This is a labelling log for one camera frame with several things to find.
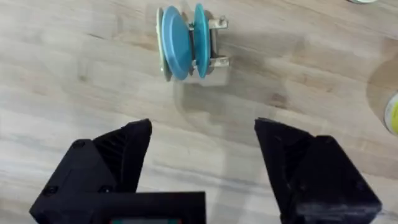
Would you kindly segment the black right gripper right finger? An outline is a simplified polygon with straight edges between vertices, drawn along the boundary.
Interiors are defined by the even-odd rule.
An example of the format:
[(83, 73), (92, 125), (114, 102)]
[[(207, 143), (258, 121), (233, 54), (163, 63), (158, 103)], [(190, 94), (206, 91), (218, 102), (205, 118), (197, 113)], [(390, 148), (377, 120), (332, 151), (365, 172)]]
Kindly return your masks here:
[(382, 202), (338, 141), (257, 118), (254, 123), (282, 223), (368, 224)]

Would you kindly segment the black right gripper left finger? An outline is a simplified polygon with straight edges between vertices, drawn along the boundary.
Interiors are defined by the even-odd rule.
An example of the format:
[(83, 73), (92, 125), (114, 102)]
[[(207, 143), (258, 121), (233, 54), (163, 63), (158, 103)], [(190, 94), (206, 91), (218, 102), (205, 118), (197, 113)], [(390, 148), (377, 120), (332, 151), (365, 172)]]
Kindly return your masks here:
[(115, 199), (136, 193), (152, 135), (149, 119), (94, 139), (77, 139), (29, 213), (37, 223), (96, 223)]

